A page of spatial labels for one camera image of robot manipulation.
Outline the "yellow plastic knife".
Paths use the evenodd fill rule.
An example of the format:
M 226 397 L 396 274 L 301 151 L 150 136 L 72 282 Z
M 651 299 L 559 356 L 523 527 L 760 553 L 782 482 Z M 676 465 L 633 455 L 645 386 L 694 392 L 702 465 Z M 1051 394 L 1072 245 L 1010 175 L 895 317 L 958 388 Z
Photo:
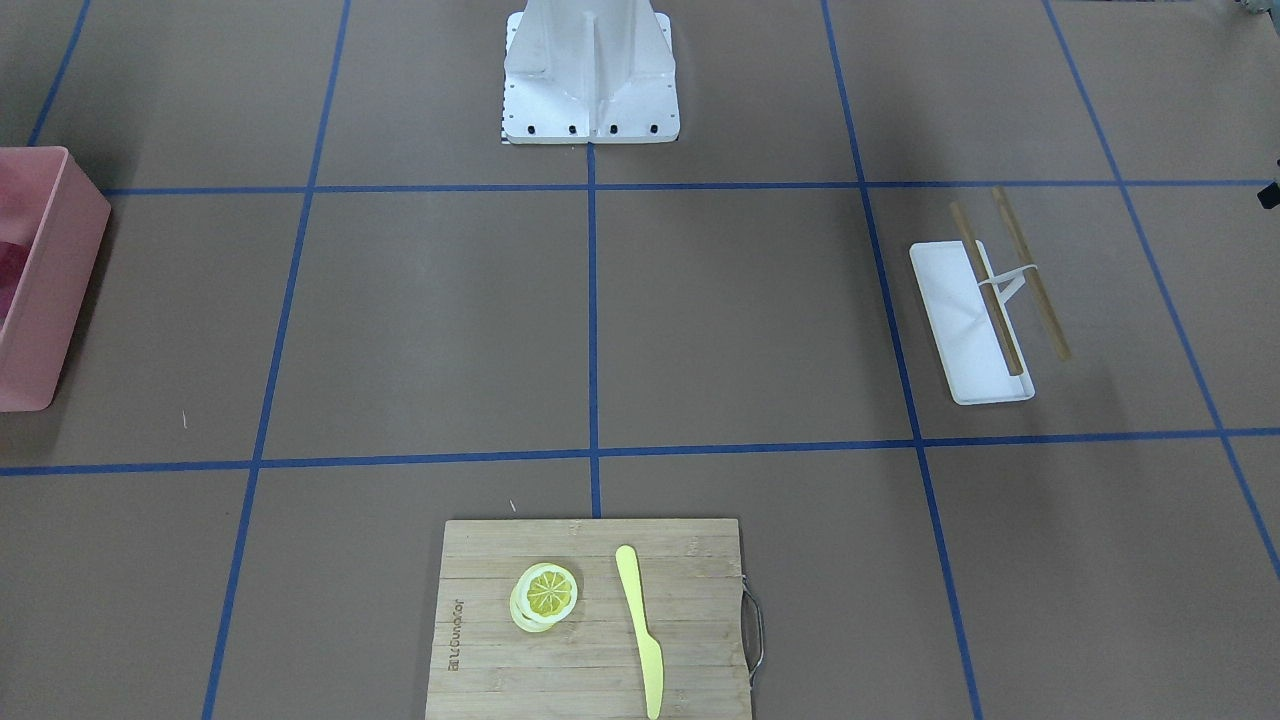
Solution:
M 621 544 L 614 551 L 614 564 L 635 634 L 643 674 L 645 714 L 648 719 L 659 719 L 666 693 L 666 664 L 660 643 L 650 633 L 648 625 L 643 577 L 636 550 L 631 544 Z

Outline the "bamboo cutting board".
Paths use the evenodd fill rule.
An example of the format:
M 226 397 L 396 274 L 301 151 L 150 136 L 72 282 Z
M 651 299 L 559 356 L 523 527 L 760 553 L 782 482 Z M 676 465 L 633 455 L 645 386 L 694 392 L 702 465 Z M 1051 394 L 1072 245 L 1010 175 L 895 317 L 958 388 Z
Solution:
M 614 564 L 639 556 L 666 664 L 662 719 L 750 719 L 739 523 L 722 519 L 452 520 L 445 524 L 428 719 L 645 719 L 643 674 Z M 579 583 L 573 611 L 526 633 L 509 594 L 530 566 Z

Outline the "yellow lemon slice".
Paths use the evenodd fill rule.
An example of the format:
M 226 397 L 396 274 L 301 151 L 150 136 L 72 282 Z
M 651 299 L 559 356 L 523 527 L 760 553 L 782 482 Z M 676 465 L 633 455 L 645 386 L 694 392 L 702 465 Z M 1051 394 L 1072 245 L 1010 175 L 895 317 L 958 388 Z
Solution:
M 576 577 L 553 562 L 527 568 L 509 594 L 509 616 L 526 633 L 543 633 L 563 621 L 579 600 Z

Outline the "pink cloth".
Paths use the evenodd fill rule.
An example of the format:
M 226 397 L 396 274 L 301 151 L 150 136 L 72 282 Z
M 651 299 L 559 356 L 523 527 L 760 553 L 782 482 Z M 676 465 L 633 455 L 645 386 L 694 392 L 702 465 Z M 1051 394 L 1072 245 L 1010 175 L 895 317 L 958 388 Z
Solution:
M 1 328 L 14 313 L 29 255 L 31 243 L 1 241 Z

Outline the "white rack with wooden bars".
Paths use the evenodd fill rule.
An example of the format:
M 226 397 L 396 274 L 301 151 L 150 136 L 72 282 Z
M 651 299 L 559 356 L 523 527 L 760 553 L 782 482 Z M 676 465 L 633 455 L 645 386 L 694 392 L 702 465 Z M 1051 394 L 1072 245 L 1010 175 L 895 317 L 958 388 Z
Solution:
M 960 406 L 1016 404 L 1036 397 L 1007 310 L 1023 290 L 1030 293 L 1057 357 L 1068 361 L 1073 356 L 1009 192 L 995 186 L 991 195 L 1019 260 L 1012 269 L 993 269 L 986 245 L 959 201 L 948 206 L 957 238 L 909 249 L 943 378 Z

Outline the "pink plastic bin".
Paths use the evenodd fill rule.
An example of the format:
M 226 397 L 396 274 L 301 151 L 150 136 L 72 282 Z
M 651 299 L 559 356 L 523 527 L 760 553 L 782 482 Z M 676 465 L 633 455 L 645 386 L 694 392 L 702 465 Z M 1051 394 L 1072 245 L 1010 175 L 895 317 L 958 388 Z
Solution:
M 4 147 L 3 240 L 31 243 L 1 334 L 1 410 L 46 409 L 93 273 L 111 206 L 60 146 Z

